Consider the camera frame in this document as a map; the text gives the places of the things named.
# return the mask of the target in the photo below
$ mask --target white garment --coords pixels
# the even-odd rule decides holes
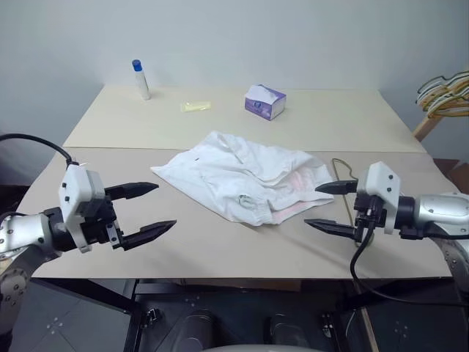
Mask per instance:
[[[332,181],[320,159],[216,131],[151,170],[226,219],[255,226],[333,201],[314,190]]]

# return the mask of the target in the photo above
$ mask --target blue cap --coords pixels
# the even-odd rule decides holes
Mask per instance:
[[[133,66],[134,71],[136,71],[136,72],[141,71],[141,62],[140,62],[140,60],[133,60],[132,61],[132,66]]]

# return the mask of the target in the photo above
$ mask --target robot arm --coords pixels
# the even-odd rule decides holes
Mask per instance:
[[[448,193],[416,198],[400,196],[400,178],[383,162],[372,164],[358,181],[336,181],[316,188],[328,194],[355,193],[355,226],[309,219],[312,227],[332,235],[363,239],[370,225],[401,238],[431,238],[441,249],[462,292],[469,293],[469,196]]]
[[[98,173],[69,164],[59,188],[60,208],[0,217],[2,346],[10,345],[27,283],[43,263],[75,248],[88,252],[96,242],[110,242],[113,249],[122,247],[126,251],[155,240],[176,223],[157,222],[127,236],[119,228],[112,201],[139,197],[157,187],[153,183],[127,183],[104,188]]]

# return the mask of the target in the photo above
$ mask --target purple tissue box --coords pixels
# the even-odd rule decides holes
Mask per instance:
[[[287,96],[274,89],[257,84],[245,95],[244,108],[266,120],[273,120],[284,109]]]

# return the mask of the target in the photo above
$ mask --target glue stick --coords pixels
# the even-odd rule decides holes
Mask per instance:
[[[140,60],[133,60],[132,66],[133,66],[133,70],[135,71],[135,78],[136,78],[137,87],[139,88],[141,98],[143,100],[148,100],[149,90],[148,90],[147,80],[145,79],[144,71],[141,68]]]

